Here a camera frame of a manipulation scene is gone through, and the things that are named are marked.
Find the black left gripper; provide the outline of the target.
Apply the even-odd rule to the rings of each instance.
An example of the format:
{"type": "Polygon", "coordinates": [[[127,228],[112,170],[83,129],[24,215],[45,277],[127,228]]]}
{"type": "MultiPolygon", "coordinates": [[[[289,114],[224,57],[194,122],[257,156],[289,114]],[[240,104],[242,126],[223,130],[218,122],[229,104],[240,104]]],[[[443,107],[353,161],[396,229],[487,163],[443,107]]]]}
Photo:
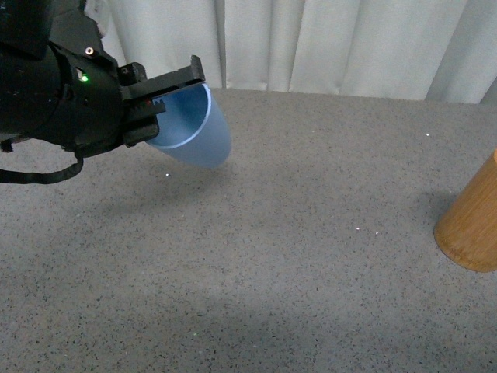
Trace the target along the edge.
{"type": "Polygon", "coordinates": [[[104,51],[93,1],[1,3],[1,149],[37,139],[94,156],[159,133],[160,99],[205,83],[200,57],[148,78],[104,51]]]}

